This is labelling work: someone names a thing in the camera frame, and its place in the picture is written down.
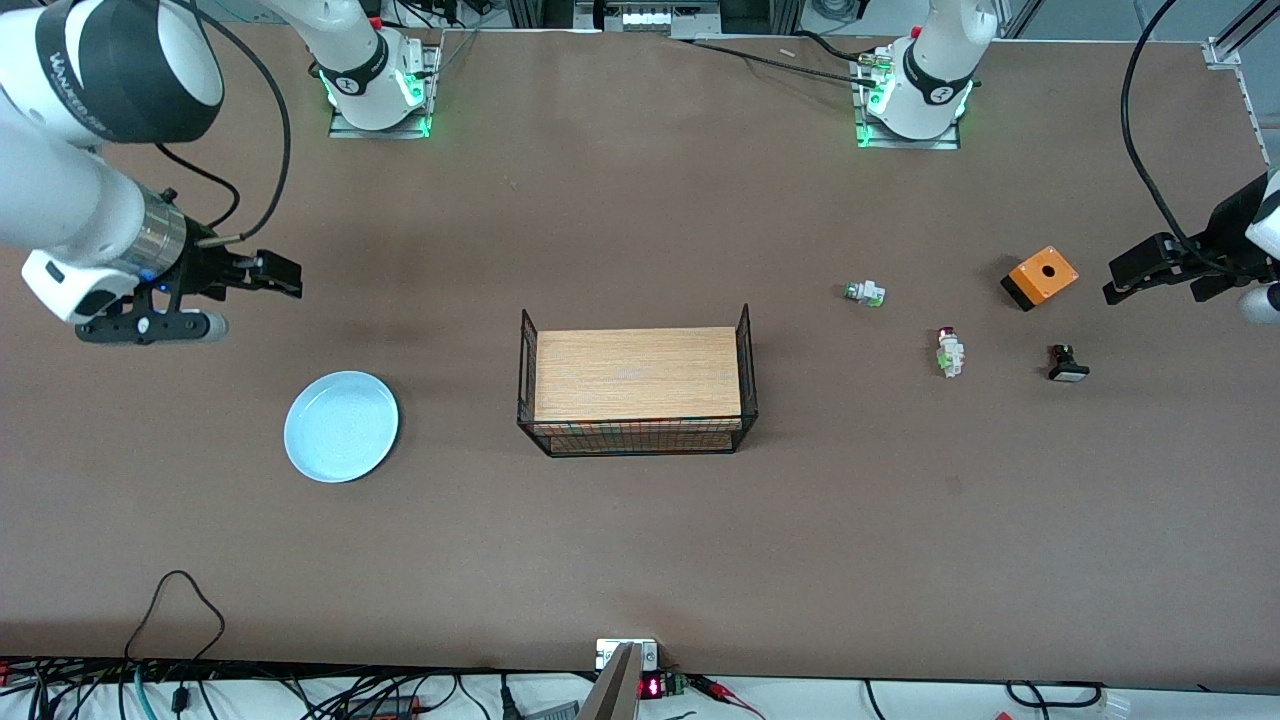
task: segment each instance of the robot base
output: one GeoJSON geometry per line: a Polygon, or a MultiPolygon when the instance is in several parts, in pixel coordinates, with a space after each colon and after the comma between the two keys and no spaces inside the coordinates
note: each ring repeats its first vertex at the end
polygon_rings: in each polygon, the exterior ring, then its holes
{"type": "Polygon", "coordinates": [[[440,79],[440,49],[438,46],[422,47],[421,67],[416,69],[428,73],[420,81],[420,86],[411,86],[411,90],[422,94],[422,104],[406,115],[403,120],[389,128],[378,131],[361,129],[347,122],[335,106],[333,109],[333,119],[329,120],[329,137],[361,140],[420,140],[431,137],[431,114],[435,110],[435,91],[439,87],[440,79]]]}
{"type": "MultiPolygon", "coordinates": [[[[872,78],[867,68],[849,63],[849,73],[856,78],[872,78]]],[[[859,147],[910,147],[914,150],[960,150],[960,120],[952,120],[951,127],[938,137],[911,140],[888,129],[884,123],[867,111],[872,101],[873,88],[850,83],[854,90],[854,122],[858,127],[859,147]]]]}

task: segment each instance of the wire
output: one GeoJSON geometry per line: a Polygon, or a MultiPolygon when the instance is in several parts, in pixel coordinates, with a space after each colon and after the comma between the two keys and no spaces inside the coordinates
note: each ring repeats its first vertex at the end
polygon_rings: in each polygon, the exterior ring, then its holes
{"type": "Polygon", "coordinates": [[[689,45],[692,45],[694,47],[703,47],[705,50],[714,50],[717,53],[724,53],[726,55],[733,55],[736,58],[742,58],[744,60],[754,60],[756,63],[764,63],[765,65],[773,65],[774,68],[782,68],[785,70],[791,70],[794,73],[803,73],[803,74],[806,74],[806,76],[824,77],[824,78],[829,78],[829,79],[838,79],[841,82],[851,82],[854,85],[860,85],[863,87],[876,87],[876,82],[872,81],[872,79],[869,79],[869,78],[856,78],[856,77],[852,77],[852,76],[842,76],[842,74],[838,74],[838,73],[828,73],[826,70],[815,70],[813,68],[804,68],[804,67],[800,67],[800,65],[791,65],[791,64],[787,64],[787,63],[780,63],[780,61],[769,59],[769,58],[760,58],[759,55],[751,55],[749,53],[742,53],[740,50],[731,50],[728,47],[722,47],[719,45],[703,45],[701,42],[696,42],[696,41],[692,41],[692,40],[685,40],[682,42],[687,42],[689,45]]]}
{"type": "Polygon", "coordinates": [[[228,14],[228,15],[230,15],[230,17],[236,18],[237,20],[239,20],[239,22],[242,22],[242,23],[251,23],[251,22],[253,22],[253,20],[251,20],[251,19],[248,19],[248,18],[244,18],[244,17],[242,17],[242,15],[241,15],[239,13],[237,13],[236,10],[232,10],[230,8],[228,8],[228,6],[227,6],[227,5],[225,5],[225,4],[223,3],[223,0],[214,0],[214,4],[215,4],[215,5],[218,5],[219,8],[221,8],[221,9],[227,10],[227,14],[228,14]]]}
{"type": "Polygon", "coordinates": [[[449,698],[453,697],[453,693],[458,692],[458,684],[461,684],[461,679],[457,675],[454,675],[453,676],[453,688],[449,689],[449,694],[444,696],[444,700],[442,700],[440,702],[438,702],[435,705],[429,706],[422,712],[430,712],[433,710],[439,710],[439,708],[444,707],[444,703],[449,702],[449,698]]]}
{"type": "Polygon", "coordinates": [[[462,691],[462,694],[467,696],[467,700],[476,703],[476,707],[480,708],[480,712],[484,712],[484,720],[493,720],[493,717],[489,717],[489,711],[485,710],[484,705],[480,705],[480,701],[472,697],[472,694],[467,692],[467,687],[462,684],[462,675],[454,675],[454,678],[458,680],[458,689],[462,691]]]}
{"type": "Polygon", "coordinates": [[[1009,694],[1009,700],[1016,702],[1018,705],[1020,705],[1023,707],[1029,707],[1032,710],[1039,710],[1041,711],[1041,717],[1043,717],[1043,720],[1050,720],[1050,717],[1048,717],[1048,710],[1051,707],[1061,707],[1064,710],[1065,708],[1079,710],[1079,708],[1083,708],[1083,707],[1093,707],[1094,705],[1102,702],[1102,685],[1096,685],[1096,684],[1079,684],[1079,685],[1066,684],[1066,687],[1092,688],[1093,689],[1093,697],[1089,697],[1088,700],[1082,700],[1082,701],[1057,701],[1057,700],[1055,700],[1055,701],[1046,701],[1044,700],[1044,694],[1041,693],[1039,688],[1037,688],[1034,683],[1030,683],[1028,680],[1009,680],[1009,682],[1006,682],[1005,683],[1005,693],[1009,694]],[[1023,685],[1027,689],[1032,691],[1032,694],[1036,697],[1036,700],[1034,701],[1028,701],[1028,700],[1018,697],[1018,693],[1014,692],[1014,685],[1023,685]]]}
{"type": "Polygon", "coordinates": [[[138,705],[142,706],[142,714],[147,716],[147,720],[157,720],[156,711],[151,710],[151,701],[147,700],[147,693],[142,688],[142,665],[133,666],[133,692],[138,693],[138,705]]]}
{"type": "Polygon", "coordinates": [[[275,105],[280,111],[280,174],[275,181],[275,190],[271,192],[271,200],[268,202],[266,210],[262,211],[262,217],[259,218],[259,220],[253,223],[253,227],[248,231],[239,233],[239,237],[250,238],[257,234],[259,231],[266,225],[268,220],[271,219],[271,215],[275,214],[275,208],[280,204],[280,196],[284,193],[284,183],[289,177],[289,160],[293,155],[293,129],[289,127],[289,108],[284,102],[284,94],[280,92],[280,86],[275,82],[275,77],[271,76],[271,70],[266,68],[262,60],[256,53],[253,53],[253,50],[250,49],[248,45],[244,45],[244,41],[237,37],[234,32],[227,29],[223,23],[210,17],[209,13],[197,8],[195,0],[174,0],[174,3],[189,10],[193,15],[196,15],[196,18],[209,23],[210,27],[221,33],[223,37],[236,46],[237,50],[248,58],[248,61],[257,68],[257,72],[262,74],[262,79],[266,81],[268,87],[271,88],[271,95],[275,97],[275,105]]]}
{"type": "Polygon", "coordinates": [[[841,60],[849,60],[850,63],[856,63],[859,55],[867,55],[869,53],[874,53],[876,51],[874,47],[868,47],[867,50],[863,50],[861,53],[845,53],[844,50],[837,50],[832,44],[827,42],[826,37],[818,35],[817,32],[810,32],[808,29],[796,31],[796,36],[797,37],[808,37],[808,38],[813,40],[814,42],[817,42],[819,46],[822,46],[822,49],[826,50],[827,53],[829,53],[829,54],[840,58],[841,60]]]}
{"type": "Polygon", "coordinates": [[[876,691],[872,689],[872,682],[863,680],[863,684],[867,685],[867,700],[872,701],[872,710],[876,711],[876,720],[886,720],[884,714],[881,712],[879,703],[876,702],[876,691]]]}
{"type": "Polygon", "coordinates": [[[197,176],[212,183],[223,186],[224,188],[227,188],[228,192],[232,193],[232,206],[228,208],[225,213],[219,215],[216,220],[209,223],[207,224],[209,228],[216,228],[218,225],[223,224],[223,220],[230,218],[232,213],[234,213],[239,208],[239,201],[241,201],[239,190],[234,184],[232,184],[230,181],[223,179],[215,176],[214,173],[210,173],[209,170],[201,168],[200,165],[192,163],[191,160],[178,156],[173,150],[169,150],[160,142],[156,143],[156,150],[159,150],[160,154],[164,155],[165,158],[173,160],[174,163],[182,165],[183,168],[187,168],[188,170],[196,173],[197,176]]]}
{"type": "Polygon", "coordinates": [[[205,710],[209,711],[209,716],[212,720],[218,720],[218,714],[214,712],[214,703],[209,701],[209,692],[205,691],[205,679],[197,678],[196,687],[200,688],[200,697],[205,700],[205,710]]]}
{"type": "Polygon", "coordinates": [[[742,710],[746,710],[748,712],[751,712],[753,715],[755,715],[760,720],[769,720],[764,715],[760,715],[759,710],[751,707],[750,705],[748,705],[746,702],[744,702],[742,700],[740,700],[737,696],[733,696],[733,697],[726,700],[724,702],[732,705],[733,707],[741,707],[742,710]]]}
{"type": "Polygon", "coordinates": [[[412,5],[410,5],[408,3],[404,3],[403,0],[396,0],[396,17],[397,18],[401,17],[399,15],[401,6],[403,6],[406,10],[408,10],[410,14],[415,15],[417,19],[422,20],[422,24],[425,24],[426,27],[429,27],[429,28],[434,28],[435,27],[434,24],[431,24],[431,20],[426,19],[426,15],[419,13],[417,10],[413,9],[412,5]]]}
{"type": "Polygon", "coordinates": [[[1138,156],[1138,149],[1133,145],[1133,132],[1129,128],[1129,92],[1133,88],[1133,74],[1138,68],[1138,58],[1142,56],[1143,47],[1147,46],[1147,40],[1151,38],[1152,31],[1156,29],[1156,24],[1160,23],[1165,13],[1174,6],[1178,0],[1165,0],[1165,4],[1156,10],[1156,14],[1151,17],[1151,22],[1147,27],[1142,28],[1142,35],[1138,36],[1138,42],[1133,46],[1133,54],[1129,55],[1129,65],[1124,72],[1124,83],[1120,86],[1120,133],[1124,137],[1124,149],[1129,154],[1129,160],[1133,163],[1133,168],[1138,170],[1138,177],[1142,178],[1143,184],[1147,186],[1147,192],[1151,193],[1152,201],[1156,202],[1156,209],[1160,214],[1165,217],[1165,222],[1169,223],[1169,229],[1172,231],[1174,237],[1178,238],[1178,243],[1190,255],[1194,255],[1204,266],[1216,270],[1229,278],[1239,277],[1235,270],[1226,268],[1211,259],[1208,259],[1194,242],[1192,242],[1187,233],[1183,232],[1181,224],[1178,223],[1178,218],[1174,217],[1174,211],[1165,202],[1165,196],[1161,195],[1160,187],[1156,186],[1156,181],[1147,172],[1147,165],[1138,156]]]}
{"type": "Polygon", "coordinates": [[[462,38],[462,42],[460,42],[458,46],[453,49],[453,53],[449,53],[449,56],[445,58],[445,60],[443,63],[440,63],[440,68],[438,70],[435,70],[435,74],[444,73],[444,68],[448,68],[449,65],[452,65],[453,64],[453,59],[458,56],[458,53],[462,53],[462,49],[466,47],[468,44],[475,42],[475,38],[476,38],[477,35],[480,35],[480,29],[479,28],[472,29],[470,33],[467,33],[467,36],[465,38],[462,38]]]}
{"type": "Polygon", "coordinates": [[[188,573],[186,570],[169,570],[168,573],[164,574],[164,577],[160,578],[160,582],[156,583],[156,589],[155,589],[155,592],[151,593],[151,603],[147,605],[147,611],[146,611],[145,615],[142,615],[142,621],[138,623],[138,626],[133,629],[133,634],[129,635],[129,641],[124,643],[124,659],[125,660],[128,660],[131,662],[136,662],[136,659],[133,657],[133,653],[132,653],[132,651],[133,651],[133,643],[138,639],[138,635],[142,634],[142,629],[147,626],[147,621],[151,620],[151,614],[156,609],[156,602],[160,600],[160,591],[164,589],[165,582],[169,578],[174,577],[174,575],[180,575],[188,583],[191,583],[191,589],[196,591],[196,597],[200,598],[200,602],[204,602],[205,607],[207,607],[209,611],[212,612],[214,616],[218,618],[218,633],[214,635],[214,639],[211,639],[207,643],[205,643],[205,647],[200,648],[200,652],[197,652],[196,655],[193,655],[192,659],[191,659],[191,661],[195,662],[195,661],[200,660],[200,657],[202,655],[205,655],[206,652],[209,652],[209,648],[214,647],[214,644],[218,641],[221,639],[223,633],[227,632],[227,618],[224,618],[223,614],[221,614],[221,611],[218,610],[218,606],[215,606],[212,602],[209,601],[207,597],[205,597],[205,592],[202,589],[200,589],[200,583],[196,582],[196,578],[192,578],[191,573],[188,573]]]}
{"type": "Polygon", "coordinates": [[[93,694],[93,691],[96,691],[101,683],[102,678],[95,676],[93,683],[88,687],[88,692],[76,696],[76,705],[72,707],[70,714],[67,715],[67,720],[76,720],[77,717],[79,717],[79,710],[81,707],[84,706],[84,701],[87,701],[93,694]]]}
{"type": "MultiPolygon", "coordinates": [[[[426,3],[426,0],[419,1],[416,4],[411,3],[410,0],[396,0],[396,3],[399,4],[399,5],[403,5],[408,12],[413,13],[415,15],[417,15],[417,13],[426,13],[429,15],[435,15],[436,18],[440,18],[442,20],[449,23],[449,27],[458,26],[458,27],[461,27],[463,29],[467,27],[466,23],[463,23],[462,20],[460,20],[456,14],[454,14],[454,17],[451,18],[449,15],[447,15],[444,13],[440,13],[439,10],[436,10],[435,8],[433,8],[431,5],[429,5],[426,3]]],[[[424,18],[422,15],[417,15],[417,17],[424,23],[428,22],[426,18],[424,18]]]]}

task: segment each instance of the wooden board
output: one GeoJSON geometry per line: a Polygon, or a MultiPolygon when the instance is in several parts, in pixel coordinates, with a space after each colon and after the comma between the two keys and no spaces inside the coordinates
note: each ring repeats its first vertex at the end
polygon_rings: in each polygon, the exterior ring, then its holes
{"type": "Polygon", "coordinates": [[[741,413],[733,328],[543,331],[534,420],[741,413]]]}

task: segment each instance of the black cable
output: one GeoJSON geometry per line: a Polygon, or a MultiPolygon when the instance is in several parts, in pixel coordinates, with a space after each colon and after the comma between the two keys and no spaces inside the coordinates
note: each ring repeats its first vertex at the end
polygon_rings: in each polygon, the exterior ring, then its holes
{"type": "Polygon", "coordinates": [[[120,708],[120,720],[128,720],[124,716],[124,670],[128,669],[128,662],[120,666],[120,679],[115,684],[115,702],[120,708]]]}
{"type": "Polygon", "coordinates": [[[867,55],[868,53],[874,53],[876,51],[874,47],[869,47],[867,50],[863,50],[861,53],[845,53],[844,50],[838,50],[832,44],[827,42],[826,37],[818,35],[817,32],[812,32],[812,31],[808,31],[808,29],[799,29],[799,31],[796,31],[796,36],[797,37],[808,37],[809,40],[813,40],[814,42],[817,42],[827,53],[829,53],[829,54],[840,58],[841,60],[849,60],[850,63],[856,63],[859,55],[867,55]]]}
{"type": "Polygon", "coordinates": [[[433,710],[439,710],[439,708],[444,707],[444,703],[449,702],[449,698],[453,697],[453,693],[458,692],[458,684],[460,684],[460,682],[461,682],[460,678],[457,675],[454,675],[453,676],[453,687],[449,689],[449,694],[444,696],[444,700],[442,700],[440,702],[438,702],[438,703],[428,707],[426,710],[424,710],[424,712],[430,712],[433,710]]]}
{"type": "Polygon", "coordinates": [[[218,720],[218,714],[214,712],[214,703],[209,700],[209,693],[205,691],[205,679],[196,678],[196,687],[200,688],[200,697],[205,700],[205,710],[209,711],[209,716],[212,720],[218,720]]]}
{"type": "Polygon", "coordinates": [[[1039,688],[1037,688],[1036,684],[1032,683],[1032,682],[1029,682],[1029,680],[1009,680],[1009,682],[1006,682],[1005,683],[1005,693],[1009,696],[1009,700],[1016,702],[1018,705],[1020,705],[1023,707],[1029,707],[1032,710],[1039,710],[1041,711],[1041,717],[1043,717],[1043,720],[1050,720],[1050,717],[1048,717],[1048,710],[1051,707],[1061,707],[1064,710],[1068,710],[1068,708],[1070,708],[1070,710],[1080,710],[1083,707],[1093,707],[1094,705],[1102,702],[1102,685],[1096,685],[1096,684],[1079,684],[1079,685],[1076,685],[1076,684],[1068,684],[1065,687],[1091,688],[1091,689],[1093,689],[1093,696],[1089,697],[1088,700],[1080,700],[1080,701],[1060,701],[1060,700],[1046,701],[1044,700],[1044,694],[1041,693],[1039,688]],[[1032,696],[1034,696],[1036,700],[1034,701],[1028,701],[1028,700],[1024,700],[1021,697],[1018,697],[1018,693],[1014,692],[1014,685],[1023,685],[1027,689],[1032,691],[1032,696]]]}
{"type": "Polygon", "coordinates": [[[403,5],[404,9],[410,12],[410,14],[412,14],[417,19],[422,20],[422,24],[425,24],[426,27],[429,27],[429,28],[434,28],[435,27],[434,24],[431,24],[431,20],[426,19],[426,15],[424,15],[424,14],[419,13],[417,10],[415,10],[408,3],[404,3],[404,0],[396,0],[396,17],[399,17],[401,5],[403,5]]]}
{"type": "Polygon", "coordinates": [[[458,689],[462,691],[462,694],[467,696],[467,700],[476,703],[476,707],[480,708],[480,712],[484,712],[484,720],[493,720],[493,717],[489,717],[489,711],[485,710],[483,705],[480,705],[480,701],[472,697],[471,693],[467,692],[467,687],[462,684],[462,676],[461,675],[454,675],[454,676],[458,679],[458,689]]]}
{"type": "Polygon", "coordinates": [[[881,712],[879,703],[876,702],[876,691],[872,689],[872,682],[863,680],[863,684],[867,685],[867,700],[872,701],[872,710],[876,711],[876,719],[886,720],[884,714],[881,712]]]}
{"type": "Polygon", "coordinates": [[[293,675],[293,673],[289,673],[289,680],[283,680],[282,679],[282,680],[279,680],[279,683],[283,684],[285,688],[288,688],[289,692],[292,692],[294,696],[298,697],[298,700],[302,701],[302,705],[305,705],[306,708],[307,708],[306,717],[310,717],[312,720],[320,720],[315,715],[315,712],[317,710],[316,706],[311,702],[311,698],[307,697],[307,691],[302,687],[302,683],[298,682],[298,679],[293,675]]]}
{"type": "Polygon", "coordinates": [[[223,179],[215,176],[214,173],[210,173],[209,170],[201,168],[200,165],[192,163],[191,160],[178,156],[173,150],[169,150],[160,142],[156,143],[156,150],[159,150],[160,154],[164,155],[165,158],[173,160],[174,163],[178,163],[183,168],[187,168],[188,170],[207,179],[209,182],[223,186],[227,190],[227,192],[232,193],[232,206],[228,208],[225,213],[219,215],[216,220],[207,223],[207,227],[216,228],[218,225],[223,224],[223,220],[230,218],[232,213],[234,213],[236,209],[239,208],[239,200],[241,200],[239,190],[234,184],[232,184],[230,181],[223,179]]]}
{"type": "Polygon", "coordinates": [[[284,195],[284,183],[289,177],[289,160],[292,159],[293,155],[293,128],[289,127],[289,108],[284,102],[284,94],[280,92],[280,86],[275,82],[275,77],[271,76],[271,70],[269,70],[266,65],[262,64],[262,60],[257,56],[256,53],[253,53],[253,50],[250,49],[248,45],[244,45],[244,41],[237,37],[234,32],[227,29],[227,27],[223,26],[223,23],[210,17],[209,13],[197,8],[193,0],[174,0],[174,3],[189,10],[193,15],[196,15],[196,18],[209,23],[210,27],[216,29],[219,33],[223,35],[223,37],[230,41],[230,44],[234,45],[237,50],[243,53],[244,56],[248,58],[250,63],[253,63],[253,67],[257,68],[257,72],[262,74],[262,79],[266,81],[268,87],[271,88],[271,95],[275,97],[275,105],[280,111],[280,133],[283,141],[282,142],[283,146],[280,150],[280,174],[275,179],[275,190],[271,192],[271,201],[268,202],[266,210],[262,211],[262,217],[259,218],[256,223],[253,223],[253,227],[239,233],[242,238],[250,238],[257,234],[259,231],[261,231],[262,227],[266,225],[266,222],[271,219],[271,215],[275,214],[276,205],[280,204],[280,196],[284,195]]]}
{"type": "MultiPolygon", "coordinates": [[[[426,13],[429,15],[435,15],[436,18],[440,18],[442,20],[449,23],[449,27],[458,26],[462,29],[467,28],[467,24],[463,23],[462,20],[460,20],[456,15],[451,18],[449,15],[447,15],[447,14],[436,10],[435,8],[433,8],[430,5],[428,5],[426,1],[420,1],[417,4],[413,4],[410,0],[396,0],[396,1],[398,4],[401,4],[401,5],[404,5],[404,8],[408,9],[410,12],[417,10],[419,13],[426,13]]],[[[426,22],[426,19],[422,18],[421,15],[419,15],[419,19],[421,19],[422,22],[426,22]]]]}
{"type": "Polygon", "coordinates": [[[129,641],[124,643],[125,660],[136,661],[136,659],[132,655],[133,642],[138,639],[138,635],[142,634],[142,629],[146,628],[147,621],[151,619],[151,612],[154,612],[156,609],[156,602],[160,600],[160,591],[164,589],[165,582],[174,575],[180,575],[188,583],[191,583],[191,589],[196,591],[196,597],[200,598],[200,602],[204,602],[205,607],[207,607],[209,611],[212,612],[215,618],[218,618],[218,633],[214,635],[214,639],[205,643],[205,647],[200,648],[200,652],[193,655],[191,661],[195,662],[200,660],[202,655],[209,652],[209,648],[214,647],[214,644],[218,643],[219,639],[221,639],[223,633],[227,632],[227,618],[224,618],[221,611],[218,610],[218,606],[215,606],[212,602],[209,601],[207,597],[205,597],[205,592],[200,589],[200,583],[196,582],[196,578],[192,578],[191,573],[186,570],[169,570],[160,578],[160,582],[156,583],[156,589],[155,592],[151,593],[151,603],[147,605],[147,611],[142,616],[142,621],[138,623],[137,628],[134,628],[133,634],[129,635],[129,641]]]}
{"type": "Polygon", "coordinates": [[[1183,250],[1190,255],[1194,255],[1204,266],[1216,270],[1229,278],[1236,278],[1238,274],[1211,259],[1208,259],[1199,247],[1192,242],[1187,233],[1183,232],[1181,224],[1178,223],[1178,218],[1174,217],[1174,211],[1165,202],[1165,196],[1161,195],[1160,188],[1156,186],[1156,181],[1152,179],[1151,173],[1147,172],[1147,165],[1138,156],[1138,149],[1133,145],[1133,132],[1129,128],[1129,91],[1133,88],[1133,73],[1138,68],[1138,58],[1142,56],[1142,49],[1147,46],[1147,40],[1151,38],[1152,31],[1156,29],[1156,24],[1160,23],[1165,13],[1174,6],[1178,0],[1165,0],[1165,4],[1156,10],[1156,14],[1151,17],[1151,22],[1147,27],[1142,28],[1142,35],[1138,36],[1137,45],[1133,46],[1133,54],[1129,55],[1129,65],[1124,72],[1124,83],[1120,86],[1120,135],[1124,137],[1124,149],[1129,154],[1129,160],[1133,163],[1133,168],[1138,170],[1138,177],[1142,178],[1142,183],[1147,186],[1147,192],[1151,193],[1151,199],[1156,202],[1156,209],[1160,214],[1165,217],[1165,222],[1169,223],[1169,229],[1172,231],[1174,237],[1178,238],[1178,243],[1183,250]]]}
{"type": "Polygon", "coordinates": [[[102,676],[101,675],[95,676],[93,683],[88,687],[88,692],[76,698],[76,706],[72,707],[70,714],[67,715],[67,720],[76,720],[77,717],[79,717],[79,710],[81,707],[84,706],[84,701],[87,701],[93,694],[93,691],[96,691],[100,684],[102,684],[102,676]]]}
{"type": "Polygon", "coordinates": [[[692,40],[685,40],[682,42],[687,42],[689,45],[692,45],[694,47],[703,47],[705,50],[714,50],[717,53],[724,53],[727,55],[733,55],[735,58],[742,58],[744,60],[753,60],[753,61],[756,61],[756,63],[764,63],[765,65],[773,65],[774,68],[782,68],[785,70],[791,70],[794,73],[803,73],[803,74],[806,74],[806,76],[824,77],[824,78],[829,78],[829,79],[838,79],[841,82],[851,82],[854,85],[860,85],[863,87],[876,87],[876,81],[869,79],[869,78],[858,78],[858,77],[852,77],[852,76],[842,76],[842,74],[838,74],[838,73],[828,73],[826,70],[815,70],[813,68],[804,68],[804,67],[800,67],[800,65],[791,65],[791,64],[787,64],[787,63],[780,63],[780,61],[769,59],[769,58],[760,58],[759,55],[751,55],[749,53],[742,53],[741,50],[731,50],[728,47],[722,47],[719,45],[703,45],[701,42],[696,42],[696,41],[692,41],[692,40]]]}

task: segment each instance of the black wire basket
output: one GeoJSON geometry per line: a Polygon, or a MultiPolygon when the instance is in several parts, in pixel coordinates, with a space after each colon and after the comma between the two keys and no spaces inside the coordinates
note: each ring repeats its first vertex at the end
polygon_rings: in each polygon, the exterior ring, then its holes
{"type": "MultiPolygon", "coordinates": [[[[520,332],[516,424],[550,457],[733,452],[759,416],[755,365],[751,356],[751,319],[746,305],[742,305],[742,315],[732,331],[737,375],[736,413],[667,418],[545,419],[538,413],[538,328],[525,311],[520,332]]],[[[626,387],[620,387],[618,392],[626,393],[626,387]]]]}

